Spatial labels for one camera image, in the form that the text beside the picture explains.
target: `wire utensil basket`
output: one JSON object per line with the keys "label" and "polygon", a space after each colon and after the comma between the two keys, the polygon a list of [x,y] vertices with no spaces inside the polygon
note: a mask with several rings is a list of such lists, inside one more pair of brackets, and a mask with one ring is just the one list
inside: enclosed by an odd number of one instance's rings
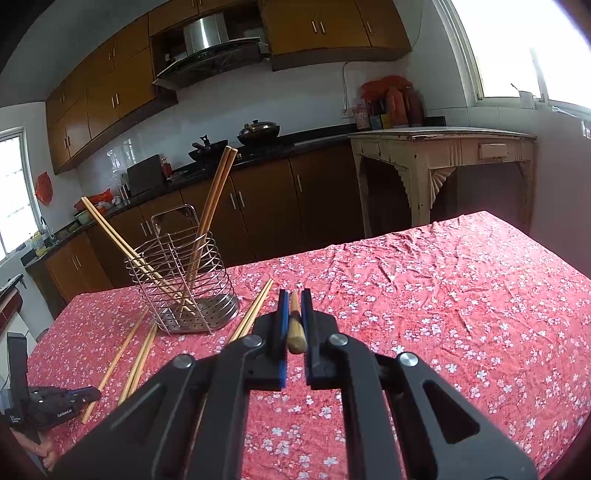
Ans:
{"label": "wire utensil basket", "polygon": [[[189,228],[165,233],[167,215],[182,214]],[[210,232],[198,235],[199,220],[190,205],[151,219],[155,238],[136,249],[150,266],[126,261],[129,273],[159,327],[167,333],[212,333],[232,320],[239,300]]]}

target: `wooden cabinet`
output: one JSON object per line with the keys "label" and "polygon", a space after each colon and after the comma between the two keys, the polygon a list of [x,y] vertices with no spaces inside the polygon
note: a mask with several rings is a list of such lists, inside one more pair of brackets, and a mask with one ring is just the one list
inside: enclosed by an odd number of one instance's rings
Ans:
{"label": "wooden cabinet", "polygon": [[153,80],[150,48],[143,49],[115,69],[113,94],[119,118],[156,98]]}
{"label": "wooden cabinet", "polygon": [[323,46],[314,0],[267,0],[261,7],[273,55]]}
{"label": "wooden cabinet", "polygon": [[[109,218],[108,222],[132,248],[137,248],[148,240],[144,217],[138,207],[115,215]],[[133,285],[134,281],[125,263],[126,256],[105,231],[99,225],[95,225],[87,231],[87,234],[96,257],[113,286],[123,288]]]}
{"label": "wooden cabinet", "polygon": [[164,235],[165,233],[175,233],[191,228],[193,224],[190,219],[183,212],[177,210],[162,215],[158,219],[160,232],[154,232],[151,221],[152,217],[159,213],[180,207],[181,205],[184,205],[184,201],[180,192],[172,192],[140,205],[139,210],[144,217],[149,234],[153,237],[155,234]]}
{"label": "wooden cabinet", "polygon": [[363,217],[350,145],[290,160],[306,237],[306,250],[363,238]]}
{"label": "wooden cabinet", "polygon": [[146,14],[115,34],[113,38],[115,68],[117,69],[125,60],[130,59],[149,46],[148,15]]}
{"label": "wooden cabinet", "polygon": [[60,168],[70,160],[70,151],[66,138],[66,119],[57,120],[52,126],[47,127],[47,139],[51,162],[55,169]]}
{"label": "wooden cabinet", "polygon": [[113,71],[115,68],[113,62],[114,46],[115,40],[111,37],[84,59],[82,64],[87,84],[96,82]]}
{"label": "wooden cabinet", "polygon": [[90,136],[96,137],[119,120],[115,105],[115,72],[88,84],[88,125]]}
{"label": "wooden cabinet", "polygon": [[88,105],[86,98],[79,99],[65,114],[66,140],[69,158],[76,155],[90,141]]}
{"label": "wooden cabinet", "polygon": [[80,293],[112,288],[86,233],[61,247],[47,260],[47,267],[67,302]]}
{"label": "wooden cabinet", "polygon": [[[199,218],[203,213],[211,184],[211,181],[204,181],[181,191],[184,202],[195,208]],[[224,185],[213,215],[211,231],[226,267],[255,261],[232,179],[228,179]]]}
{"label": "wooden cabinet", "polygon": [[410,42],[392,0],[355,0],[372,47],[390,48],[400,55],[410,51]]}
{"label": "wooden cabinet", "polygon": [[148,12],[150,36],[199,15],[199,0],[170,0]]}
{"label": "wooden cabinet", "polygon": [[355,0],[321,0],[317,5],[324,48],[369,47]]}
{"label": "wooden cabinet", "polygon": [[232,181],[257,260],[305,250],[288,160],[239,170]]}

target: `ceiling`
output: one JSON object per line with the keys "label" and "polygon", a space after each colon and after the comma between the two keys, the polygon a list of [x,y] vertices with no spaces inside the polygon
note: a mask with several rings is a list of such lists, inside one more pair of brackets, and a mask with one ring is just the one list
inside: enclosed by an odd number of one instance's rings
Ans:
{"label": "ceiling", "polygon": [[164,1],[21,0],[3,5],[0,107],[46,100],[90,52]]}

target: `table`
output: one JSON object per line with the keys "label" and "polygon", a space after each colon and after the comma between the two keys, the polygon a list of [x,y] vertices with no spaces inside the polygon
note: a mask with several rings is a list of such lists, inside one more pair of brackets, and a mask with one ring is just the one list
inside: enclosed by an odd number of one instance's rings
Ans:
{"label": "table", "polygon": [[[142,381],[180,353],[219,352],[269,276],[262,312],[280,288],[308,287],[316,309],[375,351],[420,355],[535,462],[541,475],[591,410],[591,281],[519,230],[479,212],[400,233],[235,267],[241,314],[214,335],[158,335]],[[144,306],[133,288],[84,294],[29,358],[30,385],[98,385]],[[144,322],[87,425],[51,431],[70,449],[115,408],[147,334]],[[346,478],[338,391],[310,391],[303,357],[287,388],[251,395],[244,478]]]}
{"label": "table", "polygon": [[369,238],[368,184],[364,157],[390,163],[400,175],[412,226],[430,222],[430,210],[443,183],[459,166],[515,162],[522,175],[519,216],[528,233],[535,193],[535,137],[474,127],[391,128],[349,135],[355,155],[365,237]]}

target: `white wall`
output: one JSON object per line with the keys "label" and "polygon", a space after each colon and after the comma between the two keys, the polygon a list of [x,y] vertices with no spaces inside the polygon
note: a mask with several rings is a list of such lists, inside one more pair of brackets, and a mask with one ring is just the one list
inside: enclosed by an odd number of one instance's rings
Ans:
{"label": "white wall", "polygon": [[16,127],[24,127],[25,129],[28,162],[33,183],[45,171],[51,178],[53,199],[49,206],[40,204],[39,207],[50,228],[56,231],[74,219],[74,204],[81,197],[78,178],[73,171],[59,176],[53,173],[44,102],[0,108],[0,132]]}
{"label": "white wall", "polygon": [[[191,162],[187,153],[199,137],[212,142],[236,136],[254,119],[274,121],[281,134],[348,124],[343,63],[327,63],[272,72],[268,61],[233,70],[179,90],[178,105],[131,128],[92,155],[76,170],[84,194],[105,190],[112,181],[107,152],[122,156],[122,144],[131,140],[135,160],[160,154],[173,168]],[[351,62],[345,66],[348,103],[356,104],[359,87],[374,79],[403,73],[396,62]]]}

